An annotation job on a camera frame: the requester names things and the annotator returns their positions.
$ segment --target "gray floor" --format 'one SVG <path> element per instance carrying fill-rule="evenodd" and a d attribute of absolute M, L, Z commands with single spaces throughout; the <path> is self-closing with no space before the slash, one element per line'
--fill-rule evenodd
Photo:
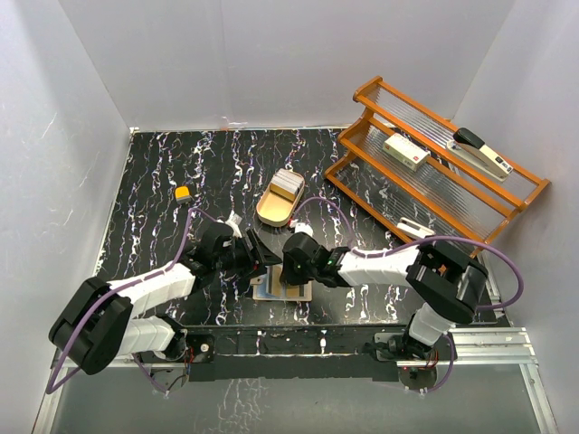
<path fill-rule="evenodd" d="M 164 399 L 137 369 L 109 368 L 65 386 L 52 434 L 539 432 L 517 365 L 456 366 L 423 398 L 388 384 L 192 382 Z"/>

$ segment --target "stapler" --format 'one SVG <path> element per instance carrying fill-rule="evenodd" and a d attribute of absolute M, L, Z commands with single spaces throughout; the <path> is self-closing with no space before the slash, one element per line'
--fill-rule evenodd
<path fill-rule="evenodd" d="M 459 128 L 452 135 L 446 148 L 465 163 L 499 182 L 507 179 L 513 167 L 485 142 L 467 128 Z"/>

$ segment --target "stapler handle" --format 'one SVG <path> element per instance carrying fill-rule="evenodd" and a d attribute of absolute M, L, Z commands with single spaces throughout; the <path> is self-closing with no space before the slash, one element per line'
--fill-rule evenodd
<path fill-rule="evenodd" d="M 457 143 L 461 143 L 463 145 L 470 145 L 477 149 L 481 149 L 485 144 L 482 138 L 480 138 L 467 128 L 457 129 L 456 132 L 452 135 L 452 138 Z"/>

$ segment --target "black marble table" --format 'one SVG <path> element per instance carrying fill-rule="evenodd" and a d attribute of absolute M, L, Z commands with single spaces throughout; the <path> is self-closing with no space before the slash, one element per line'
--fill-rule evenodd
<path fill-rule="evenodd" d="M 106 280 L 127 278 L 170 261 L 185 227 L 186 207 L 174 190 L 186 185 L 192 205 L 215 218 L 233 209 L 242 229 L 254 228 L 265 244 L 281 254 L 287 229 L 262 224 L 255 207 L 273 174 L 282 167 L 306 178 L 303 200 L 322 196 L 336 203 L 351 221 L 356 243 L 365 249 L 397 245 L 389 231 L 323 178 L 343 155 L 340 130 L 243 130 L 140 133 L 133 137 L 99 262 Z M 347 244 L 347 230 L 337 212 L 322 203 L 306 206 L 301 220 L 328 248 Z M 196 215 L 191 241 L 199 240 L 208 222 Z M 406 324 L 422 299 L 410 288 L 363 285 L 326 288 L 315 283 L 313 300 L 254 301 L 247 281 L 222 275 L 210 287 L 186 299 L 157 307 L 183 326 L 308 326 Z M 494 315 L 484 317 L 493 322 Z"/>

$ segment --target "wooden rack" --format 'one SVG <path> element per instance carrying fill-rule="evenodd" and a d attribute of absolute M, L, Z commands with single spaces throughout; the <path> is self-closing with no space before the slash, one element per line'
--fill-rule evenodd
<path fill-rule="evenodd" d="M 397 222 L 386 218 L 340 179 L 340 171 L 355 159 L 370 164 L 386 178 L 385 183 L 396 184 L 409 200 L 452 227 L 449 233 L 441 234 L 459 234 L 485 243 L 491 243 L 549 185 L 549 180 L 533 175 L 504 156 L 501 157 L 513 166 L 507 181 L 498 184 L 480 174 L 445 148 L 458 127 L 384 83 L 382 77 L 360 87 L 354 101 L 365 106 L 364 113 L 339 135 L 338 142 L 348 151 L 329 167 L 325 176 L 404 242 L 410 238 L 396 227 Z M 394 134 L 393 127 L 431 151 L 432 156 L 418 173 L 382 151 L 384 140 Z M 415 220 L 412 215 L 405 217 Z"/>

